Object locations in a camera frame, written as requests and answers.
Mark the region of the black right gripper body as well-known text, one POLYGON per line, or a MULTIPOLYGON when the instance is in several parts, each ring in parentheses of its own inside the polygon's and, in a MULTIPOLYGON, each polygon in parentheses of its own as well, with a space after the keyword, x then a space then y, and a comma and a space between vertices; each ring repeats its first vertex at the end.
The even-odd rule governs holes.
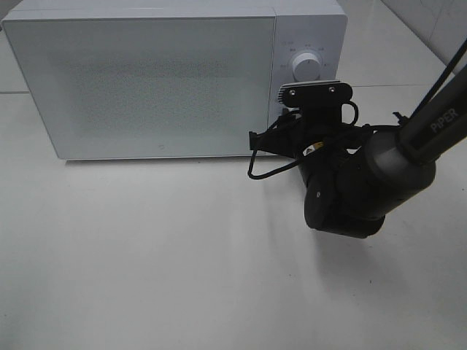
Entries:
POLYGON ((353 118, 350 122, 343 121, 342 106, 299 109, 301 118, 289 125, 276 126, 275 120, 269 130, 276 132, 277 148, 269 152, 298 160, 322 147, 329 150, 359 148, 365 131, 357 125, 359 108, 356 105, 351 108, 353 118))

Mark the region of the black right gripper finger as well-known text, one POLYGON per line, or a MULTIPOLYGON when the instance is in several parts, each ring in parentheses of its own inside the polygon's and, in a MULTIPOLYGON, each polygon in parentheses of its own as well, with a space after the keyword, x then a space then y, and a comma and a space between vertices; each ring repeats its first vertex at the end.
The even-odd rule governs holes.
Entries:
POLYGON ((277 148, 276 132, 264 131, 248 133, 250 150, 275 150, 277 148))
POLYGON ((282 110, 280 116, 278 116, 275 125, 283 126, 293 123, 295 120, 301 118, 301 111, 299 109, 286 109, 282 110))

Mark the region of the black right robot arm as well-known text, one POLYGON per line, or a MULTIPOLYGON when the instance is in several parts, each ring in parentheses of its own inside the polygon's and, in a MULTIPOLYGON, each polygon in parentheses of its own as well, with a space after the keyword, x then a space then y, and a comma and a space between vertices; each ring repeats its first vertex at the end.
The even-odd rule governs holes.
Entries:
POLYGON ((466 137, 466 70, 461 46, 410 116, 396 125, 345 123, 350 85, 338 80, 283 85, 280 116, 250 132, 252 153, 290 158, 306 195, 304 219, 324 232, 367 238, 385 216, 429 187, 436 160, 466 137))

